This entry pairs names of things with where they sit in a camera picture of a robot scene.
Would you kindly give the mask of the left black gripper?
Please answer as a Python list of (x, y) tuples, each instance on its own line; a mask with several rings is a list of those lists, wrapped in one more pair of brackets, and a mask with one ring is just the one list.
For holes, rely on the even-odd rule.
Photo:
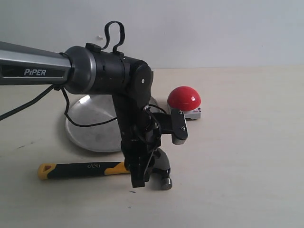
[(152, 152), (160, 146), (161, 126), (151, 111), (120, 113), (121, 149), (133, 188), (145, 186)]

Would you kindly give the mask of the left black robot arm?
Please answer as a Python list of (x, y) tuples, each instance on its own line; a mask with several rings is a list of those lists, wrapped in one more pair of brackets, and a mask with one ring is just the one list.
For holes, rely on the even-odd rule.
[(47, 85), (74, 95), (111, 95), (132, 186), (144, 187), (161, 135), (149, 107), (153, 72), (142, 60), (103, 52), (92, 43), (62, 53), (1, 42), (0, 83)]

